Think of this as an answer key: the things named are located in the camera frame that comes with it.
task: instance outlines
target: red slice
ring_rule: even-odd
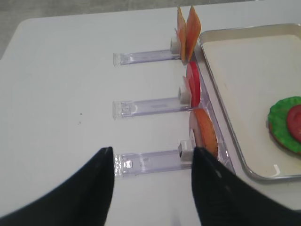
[[[187,65],[186,78],[191,90],[191,107],[197,107],[201,100],[201,86],[196,62],[191,61]]]
[[[301,105],[296,105],[288,111],[286,124],[293,138],[301,142]]]

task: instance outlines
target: gray floor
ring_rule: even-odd
[[[0,0],[0,59],[17,25],[28,18],[237,1],[246,0]]]

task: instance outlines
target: red tomato slice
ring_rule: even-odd
[[[201,100],[201,86],[196,62],[191,61],[187,65],[186,78],[191,90],[191,107],[197,107]]]
[[[286,124],[293,138],[301,142],[301,105],[294,106],[288,111]]]

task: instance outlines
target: white table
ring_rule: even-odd
[[[298,0],[266,0],[196,11],[205,31],[300,22],[300,7]],[[187,17],[189,8],[182,10]],[[113,100],[176,95],[185,74],[180,61],[117,68],[112,63],[113,52],[166,49],[174,27],[175,8],[19,25],[0,67],[0,216],[58,186],[101,147],[111,145],[115,153],[173,150],[188,138],[188,112],[119,121],[111,115]],[[301,182],[259,184],[244,174],[204,62],[199,65],[237,175],[301,209]],[[199,225],[190,183],[190,170],[117,179],[106,224]]]

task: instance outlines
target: tray rim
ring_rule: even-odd
[[[248,27],[226,28],[226,29],[208,30],[208,31],[202,32],[200,34],[200,36],[199,36],[199,39],[198,39],[198,41],[200,43],[200,46],[201,46],[201,49],[202,49],[202,52],[203,52],[204,57],[205,57],[205,61],[206,61],[206,65],[207,65],[207,68],[208,68],[209,76],[211,78],[211,81],[212,81],[215,93],[217,95],[217,99],[218,99],[218,101],[220,103],[223,115],[225,117],[225,121],[227,123],[230,135],[232,137],[232,140],[233,140],[236,152],[237,152],[237,154],[239,156],[239,159],[240,159],[240,161],[242,163],[242,167],[243,167],[244,171],[247,173],[247,175],[249,175],[250,177],[252,177],[254,179],[257,179],[257,180],[264,180],[264,181],[288,180],[288,179],[293,179],[293,178],[301,178],[301,174],[287,175],[287,176],[280,176],[280,177],[263,177],[263,176],[255,173],[254,171],[252,171],[252,169],[248,166],[248,164],[246,163],[246,160],[244,158],[244,155],[243,155],[243,153],[241,151],[241,148],[240,148],[238,139],[236,137],[236,134],[234,132],[234,129],[232,127],[232,123],[230,121],[230,118],[229,118],[228,112],[226,110],[224,101],[222,99],[221,93],[220,93],[220,91],[219,91],[219,89],[217,87],[217,83],[216,83],[215,77],[213,75],[211,66],[209,64],[207,55],[206,55],[204,47],[203,47],[203,44],[206,43],[206,42],[203,42],[202,37],[204,35],[206,35],[207,33],[209,33],[209,32],[223,32],[223,31],[228,32],[228,31],[245,30],[245,29],[253,29],[253,28],[264,28],[264,27],[273,27],[273,26],[276,27],[276,26],[283,26],[283,25],[294,25],[294,26],[298,26],[301,29],[301,24],[298,24],[298,23],[270,24],[270,25],[262,25],[262,26],[248,26]]]

